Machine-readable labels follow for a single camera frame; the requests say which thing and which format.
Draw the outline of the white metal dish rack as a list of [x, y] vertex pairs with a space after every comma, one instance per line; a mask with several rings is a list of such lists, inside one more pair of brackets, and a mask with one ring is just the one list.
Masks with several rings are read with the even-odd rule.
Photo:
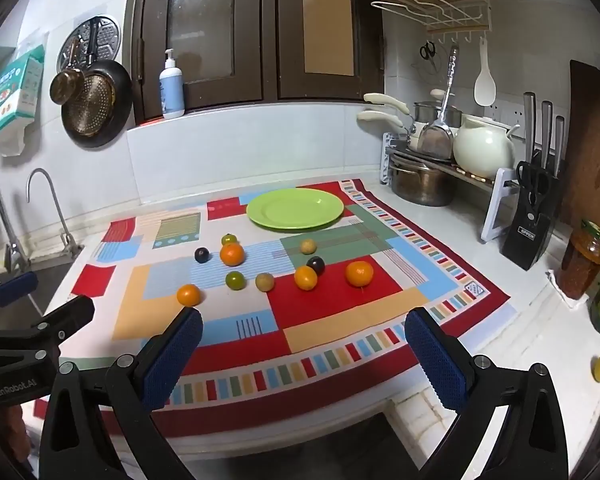
[[435, 162], [434, 160], [423, 158], [410, 152], [406, 147], [406, 142], [400, 139], [395, 133], [385, 132], [382, 135], [380, 151], [380, 183], [390, 186], [389, 180], [389, 156], [397, 154], [405, 158], [423, 162], [427, 166], [439, 169], [449, 174], [456, 181], [456, 188], [460, 182], [478, 188], [485, 192], [489, 197], [488, 206], [486, 206], [486, 216], [484, 217], [482, 227], [480, 228], [479, 238], [483, 243], [496, 240], [505, 234], [509, 225], [512, 223], [506, 214], [500, 214], [500, 208], [509, 197], [519, 193], [519, 186], [515, 181], [514, 170], [501, 168], [498, 170], [494, 180], [483, 179], [474, 174], [466, 172], [459, 166], [447, 164], [446, 162]]

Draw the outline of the brown kiwi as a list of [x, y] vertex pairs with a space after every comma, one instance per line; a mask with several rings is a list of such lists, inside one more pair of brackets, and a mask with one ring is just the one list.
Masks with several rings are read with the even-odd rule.
[[301, 244], [300, 244], [300, 252], [302, 252], [302, 254], [305, 255], [311, 255], [314, 254], [314, 252], [316, 252], [316, 243], [314, 242], [314, 240], [311, 240], [310, 238], [307, 238], [306, 240], [302, 240]]
[[269, 292], [275, 286], [275, 278], [271, 273], [259, 273], [256, 276], [256, 286], [260, 292]]

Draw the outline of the small orange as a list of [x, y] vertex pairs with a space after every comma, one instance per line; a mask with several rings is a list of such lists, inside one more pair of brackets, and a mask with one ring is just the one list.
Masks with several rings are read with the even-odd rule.
[[299, 266], [294, 272], [294, 284], [302, 290], [314, 289], [317, 280], [317, 273], [310, 266]]
[[176, 300], [183, 307], [196, 307], [202, 300], [201, 291], [194, 284], [183, 285], [176, 292]]

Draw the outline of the brown kiwi front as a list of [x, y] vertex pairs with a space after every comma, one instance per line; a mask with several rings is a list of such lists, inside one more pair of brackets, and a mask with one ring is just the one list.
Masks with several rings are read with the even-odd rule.
[[260, 292], [269, 292], [275, 286], [275, 278], [271, 273], [259, 273], [256, 276], [256, 286]]

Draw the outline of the black frying pan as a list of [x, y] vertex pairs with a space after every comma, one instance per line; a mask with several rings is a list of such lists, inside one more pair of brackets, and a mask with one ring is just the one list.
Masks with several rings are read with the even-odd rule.
[[102, 148], [122, 131], [131, 113], [132, 80], [115, 60], [97, 53], [98, 24], [90, 21], [87, 66], [76, 94], [61, 105], [62, 124], [81, 148]]

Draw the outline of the green tangerine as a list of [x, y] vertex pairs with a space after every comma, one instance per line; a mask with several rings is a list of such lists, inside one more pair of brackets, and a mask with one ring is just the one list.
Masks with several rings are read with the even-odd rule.
[[222, 237], [222, 245], [232, 244], [237, 242], [237, 237], [234, 234], [227, 233]]
[[231, 290], [242, 290], [246, 287], [247, 281], [242, 272], [232, 271], [226, 274], [225, 284]]

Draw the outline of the cream handled pan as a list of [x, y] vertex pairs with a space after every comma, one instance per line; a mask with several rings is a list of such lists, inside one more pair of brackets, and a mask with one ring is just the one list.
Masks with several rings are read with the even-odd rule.
[[396, 115], [381, 112], [380, 110], [362, 110], [362, 112], [356, 114], [356, 120], [358, 122], [372, 122], [373, 124], [388, 126], [399, 135], [400, 139], [406, 142], [410, 150], [416, 151], [418, 149], [419, 137], [416, 136], [415, 125], [407, 127]]

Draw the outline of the black knife block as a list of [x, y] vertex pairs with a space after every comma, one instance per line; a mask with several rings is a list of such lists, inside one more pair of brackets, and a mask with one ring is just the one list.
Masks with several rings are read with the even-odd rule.
[[518, 162], [518, 204], [502, 246], [502, 255], [529, 270], [545, 252], [564, 194], [566, 121], [550, 101], [524, 94], [524, 160]]

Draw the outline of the black hanging scissors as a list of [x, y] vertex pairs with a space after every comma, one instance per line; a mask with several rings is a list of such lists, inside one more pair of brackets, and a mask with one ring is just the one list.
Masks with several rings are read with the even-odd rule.
[[434, 62], [434, 59], [436, 58], [436, 54], [437, 54], [436, 45], [431, 40], [427, 40], [419, 48], [420, 57], [430, 65], [430, 67], [432, 68], [432, 72], [434, 74], [437, 73], [437, 71], [438, 71], [436, 62]]

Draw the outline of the small brass saucepan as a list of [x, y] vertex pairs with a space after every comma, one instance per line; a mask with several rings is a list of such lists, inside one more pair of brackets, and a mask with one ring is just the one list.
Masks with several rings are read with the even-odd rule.
[[76, 55], [79, 51], [79, 39], [74, 38], [69, 52], [69, 62], [50, 84], [50, 99], [57, 105], [65, 105], [82, 89], [84, 73], [76, 66]]

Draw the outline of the colourful patchwork placemat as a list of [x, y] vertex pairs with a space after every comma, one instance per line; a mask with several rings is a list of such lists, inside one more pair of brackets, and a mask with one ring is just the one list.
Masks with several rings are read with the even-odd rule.
[[[323, 184], [342, 200], [338, 222], [312, 233], [326, 264], [312, 290], [294, 284], [309, 256], [302, 236], [260, 228], [246, 215], [250, 195], [193, 203], [115, 221], [89, 240], [56, 292], [55, 304], [90, 297], [90, 324], [60, 348], [82, 370], [139, 352], [180, 312], [176, 292], [196, 285], [204, 320], [201, 342], [166, 405], [155, 416], [169, 438], [219, 434], [281, 422], [351, 396], [374, 400], [409, 389], [415, 358], [403, 323], [425, 308], [449, 334], [475, 330], [508, 309], [505, 292], [359, 180]], [[234, 234], [246, 258], [220, 259], [222, 237]], [[198, 263], [205, 247], [209, 261]], [[373, 281], [354, 287], [347, 265], [368, 261]], [[228, 272], [247, 284], [231, 290]], [[275, 286], [260, 292], [259, 273]]]

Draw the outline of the cream saucepan with lid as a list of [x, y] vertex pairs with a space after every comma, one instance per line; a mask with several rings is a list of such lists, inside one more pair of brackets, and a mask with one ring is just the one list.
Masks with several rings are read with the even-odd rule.
[[432, 101], [415, 102], [413, 108], [409, 108], [403, 101], [385, 93], [365, 93], [363, 99], [367, 104], [373, 105], [370, 110], [380, 110], [396, 115], [407, 127], [415, 125], [416, 136], [419, 137], [422, 129], [437, 118], [444, 96], [444, 92], [440, 89], [434, 89], [430, 94]]

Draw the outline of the large orange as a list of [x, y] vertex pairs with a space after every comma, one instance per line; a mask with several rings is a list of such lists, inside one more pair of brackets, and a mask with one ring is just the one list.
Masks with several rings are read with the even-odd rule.
[[224, 244], [220, 250], [220, 259], [226, 266], [240, 266], [245, 258], [244, 248], [237, 242]]
[[350, 262], [346, 267], [346, 280], [354, 287], [365, 287], [373, 281], [374, 267], [365, 260]]

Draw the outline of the dark wooden window frame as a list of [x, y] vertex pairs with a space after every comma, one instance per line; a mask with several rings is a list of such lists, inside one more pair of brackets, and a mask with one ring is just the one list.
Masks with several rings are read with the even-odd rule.
[[129, 0], [134, 118], [161, 117], [166, 51], [189, 112], [250, 103], [358, 102], [384, 88], [370, 0]]

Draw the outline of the thin curved faucet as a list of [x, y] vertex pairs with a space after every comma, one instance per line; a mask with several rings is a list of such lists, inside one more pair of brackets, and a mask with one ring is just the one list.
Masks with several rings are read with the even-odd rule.
[[48, 184], [48, 188], [50, 189], [50, 195], [52, 196], [54, 207], [61, 225], [60, 239], [62, 241], [62, 252], [65, 255], [69, 256], [71, 259], [75, 259], [80, 254], [80, 252], [82, 252], [83, 246], [76, 242], [72, 233], [70, 232], [65, 216], [61, 210], [61, 206], [57, 197], [56, 188], [52, 177], [44, 168], [36, 167], [29, 174], [26, 184], [26, 201], [28, 204], [31, 203], [32, 180], [37, 174], [40, 174], [44, 177]]

